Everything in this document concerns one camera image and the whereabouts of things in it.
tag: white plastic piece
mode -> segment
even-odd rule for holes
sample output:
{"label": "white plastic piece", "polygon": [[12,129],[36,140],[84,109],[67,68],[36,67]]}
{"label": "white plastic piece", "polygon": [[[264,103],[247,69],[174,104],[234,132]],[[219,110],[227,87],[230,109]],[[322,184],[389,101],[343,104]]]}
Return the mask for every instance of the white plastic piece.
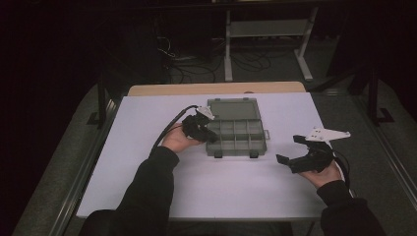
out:
{"label": "white plastic piece", "polygon": [[340,132],[334,130],[327,130],[324,128],[314,128],[313,131],[306,137],[306,141],[325,142],[338,139],[349,138],[349,132]]}
{"label": "white plastic piece", "polygon": [[209,106],[200,106],[197,108],[197,111],[207,116],[210,120],[214,120],[214,116],[212,115],[211,110],[209,109]]}

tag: table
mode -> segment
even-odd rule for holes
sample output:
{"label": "table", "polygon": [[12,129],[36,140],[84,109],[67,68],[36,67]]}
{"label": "table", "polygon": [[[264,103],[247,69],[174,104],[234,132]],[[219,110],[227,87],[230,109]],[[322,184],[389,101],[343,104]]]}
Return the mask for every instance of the table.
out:
{"label": "table", "polygon": [[[175,89],[171,91],[174,95],[168,95],[171,89]],[[214,159],[207,156],[204,146],[181,152],[174,170],[170,219],[290,221],[320,217],[325,205],[315,188],[275,158],[276,153],[305,155],[306,147],[294,144],[292,136],[307,135],[314,126],[323,126],[310,94],[300,83],[132,87],[121,102],[77,216],[116,208],[163,128],[186,106],[206,105],[208,98],[218,97],[257,99],[270,134],[268,150],[258,159]]]}

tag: black cable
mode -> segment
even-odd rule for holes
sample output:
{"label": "black cable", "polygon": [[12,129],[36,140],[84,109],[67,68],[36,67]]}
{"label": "black cable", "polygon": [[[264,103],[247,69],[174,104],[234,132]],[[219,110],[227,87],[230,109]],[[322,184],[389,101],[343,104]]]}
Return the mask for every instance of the black cable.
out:
{"label": "black cable", "polygon": [[159,145],[159,143],[162,141],[163,137],[165,137],[165,135],[168,134],[168,132],[171,130],[171,128],[175,124],[175,122],[177,122],[187,112],[187,110],[189,110],[191,108],[196,108],[197,109],[197,108],[199,108],[199,106],[191,105],[191,106],[186,107],[177,116],[175,116],[175,118],[171,122],[169,122],[169,124],[165,127],[165,129],[163,129],[162,133],[160,133],[156,142],[153,144],[152,149],[150,150],[150,153],[149,153],[149,157],[151,157],[153,155],[154,150]]}
{"label": "black cable", "polygon": [[333,149],[332,151],[339,154],[343,158],[343,160],[346,164],[346,172],[347,172],[347,174],[350,174],[350,164],[349,164],[349,161],[347,160],[346,156],[344,156],[342,153],[340,153],[340,151],[337,151],[335,149]]}
{"label": "black cable", "polygon": [[[248,64],[246,62],[243,62],[240,59],[236,58],[235,56],[230,55],[230,58],[236,64],[236,66],[238,66],[242,70],[245,70],[245,71],[248,71],[248,72],[260,72],[260,71],[263,70],[262,67],[257,67],[257,66]],[[250,67],[250,68],[254,68],[254,70],[250,70],[250,69],[244,68],[242,65],[245,65],[245,66]]]}
{"label": "black cable", "polygon": [[[221,66],[222,62],[223,62],[223,60],[220,59],[219,62],[217,63],[217,65],[214,67],[214,69],[201,66],[201,65],[204,65],[206,63],[203,63],[203,64],[200,64],[199,63],[199,64],[195,64],[195,65],[192,65],[192,64],[191,65],[178,65],[178,64],[176,64],[176,65],[173,65],[172,67],[175,68],[175,69],[177,69],[177,70],[180,70],[181,73],[186,72],[186,73],[193,74],[193,75],[212,74],[212,82],[215,83],[215,80],[216,80],[215,71],[218,70],[218,68]],[[181,68],[181,67],[186,67],[186,68],[199,68],[199,69],[203,69],[203,70],[206,70],[206,71],[205,72],[193,72],[193,71],[190,71],[190,70],[186,70],[184,68]]]}
{"label": "black cable", "polygon": [[[259,50],[259,48],[255,45],[255,43],[253,41],[252,41],[252,46],[253,46],[253,49]],[[246,52],[246,54],[248,54],[248,55],[245,55],[243,52],[240,52],[240,55],[245,60],[247,60],[249,62],[258,62],[260,64],[260,68],[262,68],[263,70],[270,67],[270,60],[269,60],[269,58],[267,58],[268,52],[266,50],[264,52],[262,52],[261,54],[257,54],[255,52]],[[255,58],[251,58],[249,56],[251,54],[255,55]],[[263,65],[263,63],[261,62],[262,59],[267,60],[267,62],[268,62],[267,66]]]}
{"label": "black cable", "polygon": [[[266,58],[266,55],[268,54],[266,51],[262,52],[260,55],[258,55],[256,52],[253,52],[254,49],[255,50],[259,50],[259,48],[255,45],[254,40],[251,41],[252,44],[252,48],[248,49],[248,48],[243,48],[240,46],[240,44],[238,44],[238,47],[240,47],[241,50],[246,51],[246,52],[238,52],[245,60],[249,61],[249,62],[259,62],[261,59]],[[245,54],[253,54],[255,55],[255,58],[251,58],[249,55]]]}
{"label": "black cable", "polygon": [[182,84],[183,81],[184,81],[184,77],[185,77],[184,72],[176,66],[172,66],[172,68],[176,69],[177,71],[179,71],[181,73],[181,81],[178,84]]}
{"label": "black cable", "polygon": [[311,224],[310,224],[310,227],[309,227],[309,230],[307,231],[307,234],[306,234],[306,236],[310,236],[311,234],[312,234],[312,231],[313,231],[313,228],[314,228],[314,225],[316,224],[316,222],[315,221],[313,221]]}
{"label": "black cable", "polygon": [[269,53],[270,50],[269,51],[262,50],[257,45],[255,45],[254,40],[251,41],[251,44],[252,44],[252,46],[253,46],[254,49],[260,50],[262,52],[261,55],[257,55],[257,53],[253,52],[253,54],[255,54],[256,56],[258,56],[258,60],[261,60],[262,58],[267,58],[266,56],[268,55],[268,53]]}
{"label": "black cable", "polygon": [[188,79],[190,81],[190,84],[193,82],[191,79],[191,76],[188,75],[170,75],[171,77],[181,77],[181,81],[178,84],[183,84],[184,79]]}
{"label": "black cable", "polygon": [[[189,59],[188,61],[192,61],[192,60],[201,60],[200,58],[193,58],[193,59]],[[208,61],[202,61],[202,62],[198,62],[196,64],[181,64],[184,63],[184,61],[175,61],[175,66],[177,67],[191,67],[191,66],[203,66],[205,64],[208,63]]]}

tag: cable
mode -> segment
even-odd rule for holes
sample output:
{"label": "cable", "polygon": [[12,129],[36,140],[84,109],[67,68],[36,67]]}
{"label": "cable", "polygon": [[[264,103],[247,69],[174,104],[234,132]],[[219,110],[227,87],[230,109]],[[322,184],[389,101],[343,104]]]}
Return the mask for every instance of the cable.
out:
{"label": "cable", "polygon": [[309,227],[309,230],[307,231],[307,234],[306,234],[306,236],[310,236],[311,234],[312,234],[312,231],[313,231],[313,228],[314,228],[314,225],[316,224],[316,222],[315,221],[313,221],[311,224],[310,224],[310,227]]}
{"label": "cable", "polygon": [[171,50],[171,41],[167,37],[164,37],[164,36],[158,36],[157,39],[165,39],[168,42],[168,48],[166,50],[163,50],[162,48],[159,48],[159,47],[157,47],[157,50],[163,52],[167,56],[175,58],[176,57],[175,53],[169,52],[169,50]]}
{"label": "cable", "polygon": [[[223,62],[223,57],[221,57],[221,59],[219,60],[217,65],[215,65],[214,69],[202,66],[202,65],[207,64],[208,62],[198,62],[196,64],[186,64],[186,65],[181,65],[181,64],[176,63],[172,66],[172,68],[180,71],[182,75],[184,74],[184,72],[189,73],[189,74],[193,74],[193,75],[212,74],[212,82],[215,83],[215,80],[216,80],[215,71],[218,70],[218,68],[221,66],[222,62]],[[199,68],[199,69],[203,69],[205,71],[204,72],[194,72],[194,71],[191,71],[191,70],[186,70],[184,68]]]}
{"label": "cable", "polygon": [[182,84],[184,79],[188,79],[190,81],[190,84],[193,83],[193,80],[191,79],[191,76],[189,75],[169,75],[171,78],[171,84],[175,84],[175,82],[173,81],[172,77],[181,77],[181,81],[178,84]]}
{"label": "cable", "polygon": [[[254,40],[252,40],[252,41],[251,41],[251,44],[252,44],[253,48],[263,51],[261,48],[259,48],[259,47],[257,47],[257,45],[255,45]],[[261,60],[262,58],[267,58],[266,56],[267,56],[267,54],[268,54],[268,53],[269,53],[269,51],[266,51],[266,50],[265,50],[264,52],[262,52],[262,53],[261,53],[261,55],[260,55],[260,56],[259,56],[259,55],[257,55],[257,53],[255,53],[255,52],[253,52],[252,54],[254,54],[254,55],[258,56],[258,58],[257,58],[257,59],[255,59],[255,60]]]}
{"label": "cable", "polygon": [[177,71],[179,71],[181,73],[181,81],[178,84],[182,84],[183,81],[184,81],[184,77],[185,77],[184,72],[181,69],[179,69],[178,67],[176,67],[176,66],[172,66],[172,68],[173,69],[176,69]]}
{"label": "cable", "polygon": [[[257,58],[251,58],[251,57],[249,57],[249,55],[251,55],[251,54],[253,54],[253,55],[255,55]],[[249,61],[249,62],[254,62],[254,61],[260,61],[261,59],[263,59],[263,58],[266,58],[266,59],[268,59],[267,57],[266,57],[266,55],[267,55],[267,53],[263,53],[263,54],[261,54],[261,55],[258,55],[257,53],[255,53],[255,52],[240,52],[240,55],[243,57],[243,58],[245,58],[247,61]]]}
{"label": "cable", "polygon": [[347,174],[350,174],[350,164],[349,164],[349,161],[347,160],[346,156],[344,156],[342,153],[340,153],[340,151],[337,151],[335,149],[333,149],[332,151],[339,154],[343,158],[343,160],[346,163],[346,172],[347,172]]}
{"label": "cable", "polygon": [[199,106],[191,105],[191,106],[186,107],[177,116],[175,116],[175,118],[171,122],[169,122],[169,124],[165,127],[165,129],[163,129],[162,133],[160,133],[156,142],[153,144],[152,149],[150,150],[150,153],[149,153],[149,157],[151,157],[153,155],[154,150],[159,145],[159,143],[162,141],[163,137],[165,137],[166,134],[168,134],[168,132],[175,129],[175,128],[171,129],[172,126],[175,124],[175,122],[177,122],[187,112],[187,110],[189,110],[191,108],[196,108],[197,109],[197,108],[199,108]]}
{"label": "cable", "polygon": [[[257,67],[257,66],[251,65],[249,63],[243,62],[235,56],[230,55],[230,58],[236,64],[236,66],[238,66],[242,70],[245,70],[245,71],[248,71],[248,72],[260,72],[264,69],[263,65],[260,62],[258,62],[258,63],[260,63],[260,67]],[[246,67],[253,68],[254,70],[250,70],[248,68],[245,68],[242,65],[245,65]]]}

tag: person's right hand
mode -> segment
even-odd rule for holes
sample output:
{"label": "person's right hand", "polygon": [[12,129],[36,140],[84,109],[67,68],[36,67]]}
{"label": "person's right hand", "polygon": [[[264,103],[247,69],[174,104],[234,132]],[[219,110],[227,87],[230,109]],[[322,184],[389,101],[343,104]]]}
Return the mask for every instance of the person's right hand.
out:
{"label": "person's right hand", "polygon": [[328,182],[342,179],[335,161],[332,161],[330,166],[326,167],[326,169],[320,173],[318,173],[317,170],[311,170],[302,172],[300,175],[308,179],[317,189]]}
{"label": "person's right hand", "polygon": [[202,144],[202,142],[185,137],[184,132],[182,131],[182,125],[175,123],[169,130],[168,134],[166,134],[163,138],[161,145],[166,148],[170,148],[175,153],[178,153],[188,147],[200,144]]}

